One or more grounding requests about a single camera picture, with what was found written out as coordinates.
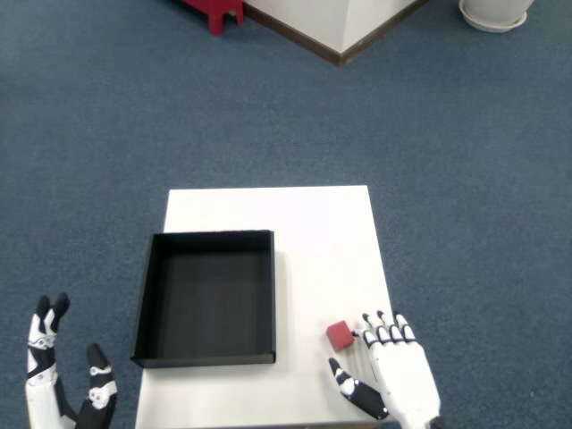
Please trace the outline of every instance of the white wall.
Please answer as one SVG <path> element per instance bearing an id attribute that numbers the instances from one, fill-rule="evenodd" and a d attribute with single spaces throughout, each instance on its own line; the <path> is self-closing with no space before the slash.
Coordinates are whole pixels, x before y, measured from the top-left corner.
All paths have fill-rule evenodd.
<path id="1" fill-rule="evenodd" d="M 245 0 L 245 3 L 341 52 L 349 1 Z"/>
<path id="2" fill-rule="evenodd" d="M 345 51 L 415 0 L 349 0 L 341 51 Z"/>
<path id="3" fill-rule="evenodd" d="M 414 1 L 245 0 L 340 53 Z"/>

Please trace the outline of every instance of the black and white robotic hand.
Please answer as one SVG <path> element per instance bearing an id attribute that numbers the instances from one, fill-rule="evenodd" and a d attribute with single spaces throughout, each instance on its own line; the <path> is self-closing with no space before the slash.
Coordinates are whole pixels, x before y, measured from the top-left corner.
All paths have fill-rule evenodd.
<path id="1" fill-rule="evenodd" d="M 32 316 L 26 382 L 31 429 L 107 429 L 114 415 L 114 373 L 97 344 L 88 347 L 90 389 L 78 415 L 65 398 L 55 365 L 55 337 L 69 306 L 65 293 L 52 306 L 47 297 L 41 297 Z"/>
<path id="2" fill-rule="evenodd" d="M 396 313 L 390 321 L 378 311 L 363 318 L 369 329 L 353 334 L 367 347 L 379 392 L 352 378 L 332 357 L 330 368 L 341 394 L 378 420 L 392 415 L 402 429 L 445 429 L 433 373 L 405 317 Z"/>

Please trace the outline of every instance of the flower pot base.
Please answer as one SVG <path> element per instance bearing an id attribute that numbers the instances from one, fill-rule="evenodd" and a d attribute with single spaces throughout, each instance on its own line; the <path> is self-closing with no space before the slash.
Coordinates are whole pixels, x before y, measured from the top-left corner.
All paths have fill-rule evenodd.
<path id="1" fill-rule="evenodd" d="M 526 18 L 528 16 L 527 12 L 524 12 L 516 21 L 508 25 L 500 25 L 500 24 L 492 24 L 490 22 L 483 22 L 477 20 L 470 16 L 467 11 L 465 10 L 465 0 L 459 0 L 458 8 L 463 14 L 463 18 L 465 21 L 471 26 L 481 31 L 486 31 L 489 33 L 506 33 L 507 31 L 511 31 L 516 27 L 520 27 L 522 24 L 526 22 Z"/>

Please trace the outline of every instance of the red stool leg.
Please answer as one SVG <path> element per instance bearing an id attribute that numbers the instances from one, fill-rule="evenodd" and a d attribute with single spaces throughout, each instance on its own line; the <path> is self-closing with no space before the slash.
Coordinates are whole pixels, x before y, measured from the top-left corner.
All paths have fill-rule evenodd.
<path id="1" fill-rule="evenodd" d="M 236 22 L 241 24 L 244 22 L 244 11 L 242 8 L 242 2 L 238 6 L 236 6 Z"/>
<path id="2" fill-rule="evenodd" d="M 220 13 L 209 13 L 208 28 L 213 36 L 221 36 L 223 34 L 223 16 Z"/>

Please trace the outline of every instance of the brown baseboard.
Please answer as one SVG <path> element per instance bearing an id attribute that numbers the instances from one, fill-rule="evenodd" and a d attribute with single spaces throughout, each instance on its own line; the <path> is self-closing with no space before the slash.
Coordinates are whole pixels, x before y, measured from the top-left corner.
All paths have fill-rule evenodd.
<path id="1" fill-rule="evenodd" d="M 396 13 L 388 21 L 384 22 L 382 25 L 374 29 L 371 33 L 367 34 L 364 38 L 359 40 L 354 45 L 350 46 L 343 52 L 338 52 L 330 47 L 318 42 L 314 38 L 307 36 L 306 34 L 292 28 L 290 25 L 285 24 L 282 21 L 277 20 L 268 13 L 264 13 L 261 10 L 250 4 L 244 4 L 244 13 L 252 18 L 254 21 L 268 27 L 269 29 L 277 32 L 278 34 L 286 37 L 292 42 L 296 43 L 313 52 L 314 54 L 322 57 L 324 60 L 337 65 L 339 67 L 343 66 L 349 60 L 354 58 L 368 46 L 372 45 L 376 40 L 379 40 L 385 34 L 395 27 L 397 24 L 405 20 L 410 14 L 419 9 L 423 4 L 427 3 L 429 0 L 416 0 L 408 7 Z"/>

